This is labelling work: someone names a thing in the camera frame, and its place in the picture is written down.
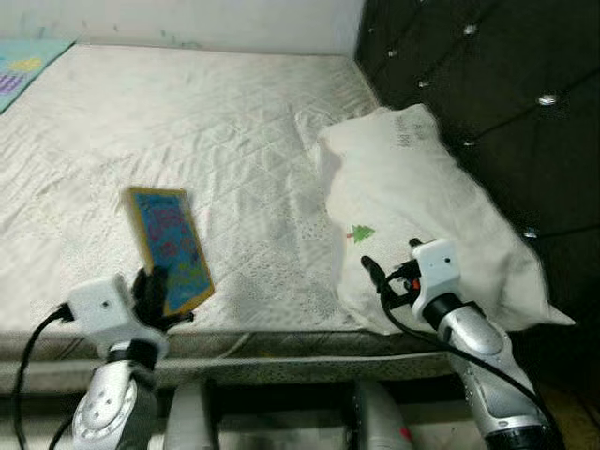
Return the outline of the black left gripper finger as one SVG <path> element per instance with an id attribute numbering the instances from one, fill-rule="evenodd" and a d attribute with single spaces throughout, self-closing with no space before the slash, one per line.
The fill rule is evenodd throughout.
<path id="1" fill-rule="evenodd" d="M 167 267 L 155 266 L 151 276 L 151 314 L 161 313 L 167 316 L 166 304 L 169 292 L 169 273 Z"/>
<path id="2" fill-rule="evenodd" d="M 138 270 L 131 287 L 134 317 L 142 324 L 150 324 L 151 318 L 151 276 L 144 269 Z"/>

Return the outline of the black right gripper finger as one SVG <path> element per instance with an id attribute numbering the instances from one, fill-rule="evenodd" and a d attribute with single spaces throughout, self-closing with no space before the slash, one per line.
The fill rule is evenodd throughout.
<path id="1" fill-rule="evenodd" d="M 361 257 L 361 265 L 363 265 L 368 272 L 368 277 L 371 278 L 374 292 L 376 292 L 381 299 L 387 295 L 387 275 L 384 270 L 373 261 L 369 256 Z"/>

